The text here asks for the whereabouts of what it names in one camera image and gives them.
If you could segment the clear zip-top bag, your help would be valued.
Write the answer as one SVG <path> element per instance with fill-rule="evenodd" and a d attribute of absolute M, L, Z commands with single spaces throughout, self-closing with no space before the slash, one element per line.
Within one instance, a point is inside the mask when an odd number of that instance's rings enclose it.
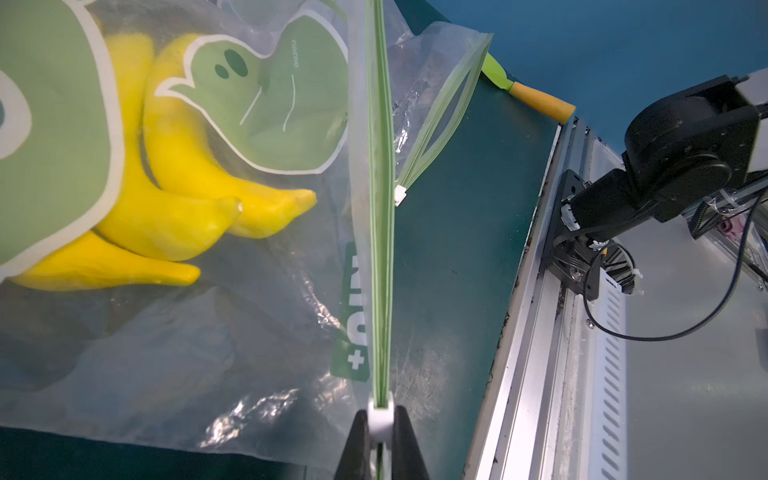
<path fill-rule="evenodd" d="M 395 180 L 407 191 L 456 132 L 472 99 L 492 35 L 437 21 L 387 47 Z"/>

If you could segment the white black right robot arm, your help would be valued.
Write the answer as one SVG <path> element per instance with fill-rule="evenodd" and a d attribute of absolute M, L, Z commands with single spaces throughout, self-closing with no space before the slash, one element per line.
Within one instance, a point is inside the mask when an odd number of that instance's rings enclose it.
<path fill-rule="evenodd" d="M 583 190 L 568 191 L 555 245 L 601 245 L 766 173 L 766 70 L 720 76 L 646 107 L 627 128 L 622 161 Z"/>

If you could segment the green printed zip-top bag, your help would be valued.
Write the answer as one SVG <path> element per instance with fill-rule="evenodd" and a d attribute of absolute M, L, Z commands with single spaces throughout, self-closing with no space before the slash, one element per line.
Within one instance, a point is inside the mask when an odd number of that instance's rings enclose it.
<path fill-rule="evenodd" d="M 335 473 L 390 386 L 393 114 L 381 1 L 1 5 L 1 423 L 239 453 Z M 264 239 L 224 234 L 188 286 L 11 282 L 113 209 L 125 164 L 108 37 L 182 35 L 150 89 L 202 117 L 230 175 L 317 203 Z"/>

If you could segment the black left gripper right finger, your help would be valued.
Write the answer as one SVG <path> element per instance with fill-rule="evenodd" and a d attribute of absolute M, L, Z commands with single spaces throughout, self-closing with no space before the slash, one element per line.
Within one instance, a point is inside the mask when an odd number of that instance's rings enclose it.
<path fill-rule="evenodd" d="M 394 409 L 391 455 L 393 480 L 430 479 L 408 411 L 401 405 Z"/>

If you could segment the white zip slider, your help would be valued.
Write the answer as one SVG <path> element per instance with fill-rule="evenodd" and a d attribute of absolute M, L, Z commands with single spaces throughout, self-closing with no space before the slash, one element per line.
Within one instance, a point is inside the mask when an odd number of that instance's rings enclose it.
<path fill-rule="evenodd" d="M 407 189 L 402 185 L 396 185 L 394 188 L 394 203 L 399 206 L 407 196 Z"/>

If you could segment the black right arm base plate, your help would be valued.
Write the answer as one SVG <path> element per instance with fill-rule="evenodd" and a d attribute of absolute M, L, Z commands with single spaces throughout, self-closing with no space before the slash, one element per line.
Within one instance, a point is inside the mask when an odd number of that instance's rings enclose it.
<path fill-rule="evenodd" d="M 599 296 L 601 274 L 597 268 L 590 273 L 588 270 L 597 252 L 589 248 L 585 234 L 575 234 L 579 226 L 563 220 L 563 208 L 568 200 L 584 189 L 582 178 L 573 170 L 567 169 L 561 175 L 542 254 L 542 269 L 552 273 L 567 289 L 594 301 Z"/>

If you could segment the white slider green bag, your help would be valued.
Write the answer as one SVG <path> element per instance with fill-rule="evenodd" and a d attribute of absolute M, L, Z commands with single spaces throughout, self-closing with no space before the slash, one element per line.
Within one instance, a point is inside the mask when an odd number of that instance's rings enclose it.
<path fill-rule="evenodd" d="M 393 430 L 395 423 L 395 402 L 389 391 L 383 407 L 377 407 L 375 398 L 371 396 L 366 407 L 368 432 L 374 446 L 384 445 L 392 448 Z"/>

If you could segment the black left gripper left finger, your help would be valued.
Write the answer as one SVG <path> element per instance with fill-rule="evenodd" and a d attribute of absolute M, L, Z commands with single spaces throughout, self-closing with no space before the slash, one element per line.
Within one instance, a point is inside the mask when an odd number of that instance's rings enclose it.
<path fill-rule="evenodd" d="M 369 430 L 368 412 L 359 410 L 353 419 L 333 479 L 371 480 L 371 452 L 372 438 Z"/>

